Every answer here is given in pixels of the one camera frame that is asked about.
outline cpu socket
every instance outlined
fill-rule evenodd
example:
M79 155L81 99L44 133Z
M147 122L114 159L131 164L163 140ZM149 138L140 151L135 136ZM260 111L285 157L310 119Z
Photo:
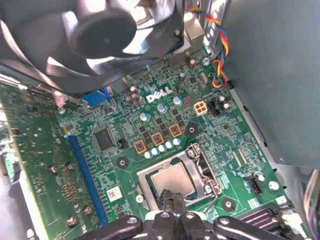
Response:
M184 151L137 172L138 194L142 205L150 211L161 210L160 196L164 189L181 193L190 206L207 198L217 198L222 192L218 181L198 143Z

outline label sticker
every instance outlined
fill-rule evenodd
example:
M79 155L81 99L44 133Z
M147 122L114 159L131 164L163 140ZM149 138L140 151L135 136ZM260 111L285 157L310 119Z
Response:
M122 194L118 186L107 190L106 194L108 195L109 201L111 203L122 198Z

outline blue slot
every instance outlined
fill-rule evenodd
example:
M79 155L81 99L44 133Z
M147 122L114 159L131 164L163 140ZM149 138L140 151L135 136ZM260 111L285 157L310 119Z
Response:
M96 189L94 180L91 177L88 165L86 163L86 159L81 151L80 144L78 142L77 136L70 135L67 136L66 139L69 141L72 151L75 155L75 158L78 162L80 171L82 172L84 182L86 187L88 188L89 195L93 202L94 209L100 221L100 227L108 223L108 217L105 212L104 206L100 200L98 195L98 191Z

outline fan wires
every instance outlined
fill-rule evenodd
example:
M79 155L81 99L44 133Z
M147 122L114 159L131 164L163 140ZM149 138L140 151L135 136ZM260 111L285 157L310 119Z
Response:
M207 21L214 23L217 30L220 40L222 42L222 51L213 61L213 64L216 65L215 73L212 77L212 85L218 91L223 91L227 87L227 76L223 71L223 66L225 64L225 58L229 54L229 41L226 31L221 27L221 22L218 19L215 19L212 15L208 14L205 11L200 10L199 8L191 8L189 12L202 15Z

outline white sticker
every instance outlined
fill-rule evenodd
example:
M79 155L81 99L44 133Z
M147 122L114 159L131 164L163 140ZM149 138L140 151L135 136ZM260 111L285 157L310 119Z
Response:
M248 204L251 209L256 209L256 208L260 207L260 203L258 202L258 200L256 198L251 198L250 200L248 200Z
M275 199L278 205L285 204L287 202L287 198L285 196L280 196Z
M106 194L108 194L108 198L111 203L122 198L122 194L118 186L107 190Z

